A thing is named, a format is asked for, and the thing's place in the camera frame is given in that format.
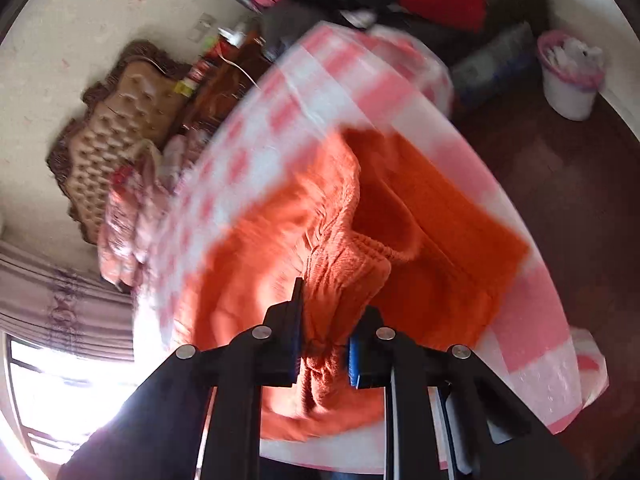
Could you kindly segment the orange pants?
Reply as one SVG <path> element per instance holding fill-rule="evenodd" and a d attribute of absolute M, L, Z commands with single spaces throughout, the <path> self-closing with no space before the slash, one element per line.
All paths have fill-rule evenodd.
<path fill-rule="evenodd" d="M 528 251 L 400 134 L 343 129 L 224 231 L 186 282 L 175 319 L 182 341 L 220 347 L 302 278 L 297 382 L 264 391 L 262 436 L 334 436 L 383 415 L 382 392 L 352 388 L 346 372 L 348 338 L 367 306 L 418 344 L 476 344 Z"/>

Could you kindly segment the folded floral quilt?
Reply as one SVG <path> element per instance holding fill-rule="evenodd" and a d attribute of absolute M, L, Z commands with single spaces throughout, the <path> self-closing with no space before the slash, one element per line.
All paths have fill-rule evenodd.
<path fill-rule="evenodd" d="M 105 281 L 119 289 L 134 286 L 160 220 L 207 143 L 206 136 L 176 134 L 162 150 L 142 140 L 126 153 L 108 185 L 99 229 L 99 267 Z"/>

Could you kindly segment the pink striped curtain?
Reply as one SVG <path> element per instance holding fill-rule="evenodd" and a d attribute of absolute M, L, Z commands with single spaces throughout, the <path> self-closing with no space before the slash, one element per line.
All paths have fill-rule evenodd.
<path fill-rule="evenodd" d="M 131 298 L 7 242 L 1 244 L 1 330 L 75 356 L 131 362 Z"/>

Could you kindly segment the pink checkered plastic sheet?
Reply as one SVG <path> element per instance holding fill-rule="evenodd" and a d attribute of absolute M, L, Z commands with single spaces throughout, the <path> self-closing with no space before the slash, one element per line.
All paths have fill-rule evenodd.
<path fill-rule="evenodd" d="M 450 124 L 452 89 L 404 35 L 320 25 L 183 174 L 134 300 L 134 358 L 223 346 L 304 288 L 294 387 L 268 389 L 262 455 L 383 469 L 383 393 L 347 380 L 365 307 L 420 344 L 467 344 L 552 432 L 608 386 L 524 222 Z"/>

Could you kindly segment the tufted tan headboard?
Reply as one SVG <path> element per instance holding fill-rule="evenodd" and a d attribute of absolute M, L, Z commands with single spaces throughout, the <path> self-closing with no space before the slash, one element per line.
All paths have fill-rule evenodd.
<path fill-rule="evenodd" d="M 53 141 L 46 164 L 86 243 L 98 240 L 108 186 L 126 155 L 141 141 L 161 148 L 175 129 L 186 104 L 175 86 L 189 70 L 152 42 L 130 42 L 113 68 L 82 94 L 85 113 Z"/>

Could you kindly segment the dark wooden nightstand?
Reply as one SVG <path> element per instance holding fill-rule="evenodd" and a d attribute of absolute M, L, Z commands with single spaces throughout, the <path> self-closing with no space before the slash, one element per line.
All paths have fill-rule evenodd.
<path fill-rule="evenodd" d="M 270 69 L 271 62 L 262 55 L 263 45 L 257 28 L 234 35 L 222 30 L 206 42 L 204 53 L 174 89 L 186 98 L 178 118 L 181 130 L 214 133 L 220 127 Z"/>

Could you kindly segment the white trash bin pink liner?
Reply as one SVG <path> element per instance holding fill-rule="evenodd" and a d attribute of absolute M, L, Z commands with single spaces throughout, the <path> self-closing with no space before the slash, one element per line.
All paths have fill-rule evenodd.
<path fill-rule="evenodd" d="M 604 52 L 562 30 L 549 30 L 537 40 L 537 55 L 548 104 L 572 122 L 586 120 L 604 81 Z"/>

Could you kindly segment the wall power outlet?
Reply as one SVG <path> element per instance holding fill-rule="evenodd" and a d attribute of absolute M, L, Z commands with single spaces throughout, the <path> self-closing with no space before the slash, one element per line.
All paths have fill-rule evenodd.
<path fill-rule="evenodd" d="M 198 44 L 212 31 L 215 24 L 216 18 L 214 18 L 210 14 L 203 13 L 198 18 L 198 21 L 195 23 L 195 25 L 189 30 L 188 36 L 186 36 L 186 38 L 194 42 L 194 44 Z"/>

